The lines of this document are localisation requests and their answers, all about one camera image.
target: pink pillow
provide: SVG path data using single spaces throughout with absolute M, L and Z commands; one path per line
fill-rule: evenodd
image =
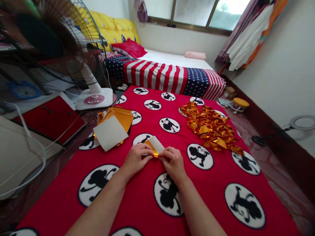
M 139 58 L 148 53 L 144 50 L 144 47 L 131 39 L 128 39 L 124 43 L 112 44 L 111 48 L 113 51 L 117 51 L 130 58 Z
M 185 53 L 185 57 L 205 60 L 206 59 L 206 54 L 204 52 L 186 52 Z

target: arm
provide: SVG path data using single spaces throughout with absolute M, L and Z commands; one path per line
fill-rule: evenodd
M 111 177 L 66 236 L 106 236 L 109 234 L 126 184 L 152 159 L 152 156 L 147 156 L 142 160 L 141 156 L 145 154 L 153 155 L 149 145 L 140 143 L 132 146 L 122 167 Z
M 227 236 L 187 176 L 180 151 L 168 147 L 159 156 L 178 187 L 180 202 L 192 236 Z

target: striped blanket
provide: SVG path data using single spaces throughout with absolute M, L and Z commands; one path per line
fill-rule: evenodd
M 149 89 L 215 101 L 225 81 L 214 70 L 186 68 L 107 53 L 110 77 Z

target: window frame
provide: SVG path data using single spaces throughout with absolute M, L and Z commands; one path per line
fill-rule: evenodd
M 170 20 L 148 16 L 147 23 L 152 23 L 152 24 L 156 24 L 156 25 L 163 25 L 163 26 L 164 25 L 170 25 L 169 27 L 171 27 L 171 28 L 181 28 L 181 29 L 205 32 L 205 33 L 211 33 L 211 34 L 219 34 L 219 35 L 225 35 L 225 36 L 231 35 L 231 33 L 232 33 L 231 30 L 209 27 L 211 19 L 214 15 L 214 12 L 215 12 L 217 5 L 219 3 L 219 0 L 215 0 L 206 26 L 197 26 L 197 25 L 192 25 L 192 24 L 174 21 L 176 2 L 177 2 L 177 0 L 173 0 L 172 14 L 171 14 Z

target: yellow headboard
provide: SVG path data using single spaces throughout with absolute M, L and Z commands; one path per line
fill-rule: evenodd
M 81 16 L 88 25 L 93 24 L 91 18 L 86 17 L 87 14 L 83 8 L 78 9 L 78 12 L 82 13 Z M 103 36 L 106 51 L 111 51 L 111 44 L 122 43 L 123 40 L 127 40 L 128 38 L 141 44 L 137 34 L 136 26 L 133 21 L 128 19 L 111 18 L 96 11 L 90 11 L 90 13 L 96 22 L 101 35 Z M 80 26 L 82 33 L 87 36 L 85 26 L 82 24 L 82 22 L 76 22 L 76 24 Z M 92 30 L 95 30 L 94 27 L 89 28 L 91 35 L 97 35 L 97 32 L 92 32 Z

